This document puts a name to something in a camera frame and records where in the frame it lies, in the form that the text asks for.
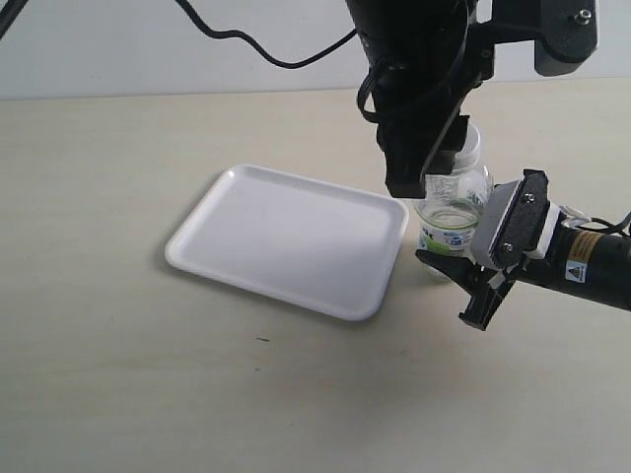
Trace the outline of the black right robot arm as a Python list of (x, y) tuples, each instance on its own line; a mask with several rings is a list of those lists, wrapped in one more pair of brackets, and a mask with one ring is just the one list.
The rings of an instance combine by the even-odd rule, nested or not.
[(630, 309), (630, 239), (625, 236), (558, 225), (542, 259), (523, 257), (518, 265), (504, 271), (424, 249), (418, 249), (416, 257), (469, 294), (459, 319), (482, 331), (517, 282)]

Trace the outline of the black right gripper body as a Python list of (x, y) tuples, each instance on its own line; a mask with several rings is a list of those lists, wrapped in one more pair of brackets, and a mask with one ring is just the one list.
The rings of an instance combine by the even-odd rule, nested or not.
[(458, 318), (469, 327), (486, 330), (492, 317), (517, 282), (517, 265), (494, 270), (474, 264), (467, 273), (464, 289), (469, 302)]

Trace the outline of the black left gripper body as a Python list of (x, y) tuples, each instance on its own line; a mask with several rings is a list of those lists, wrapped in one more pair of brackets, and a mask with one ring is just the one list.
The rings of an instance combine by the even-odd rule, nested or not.
[(392, 46), (372, 65), (379, 146), (384, 147), (384, 128), (436, 127), (436, 147), (469, 92), (494, 76), (495, 46), (534, 38), (528, 24), (465, 19)]

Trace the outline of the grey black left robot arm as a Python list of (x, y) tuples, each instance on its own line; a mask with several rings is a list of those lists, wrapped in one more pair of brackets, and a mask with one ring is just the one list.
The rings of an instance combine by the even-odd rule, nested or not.
[(536, 38), (541, 4), (495, 1), (483, 23), (474, 1), (350, 1), (347, 7), (369, 61), (356, 104), (377, 127), (386, 188), (395, 198), (422, 199), (427, 175), (453, 170), (469, 122), (462, 104), (493, 76), (495, 46)]

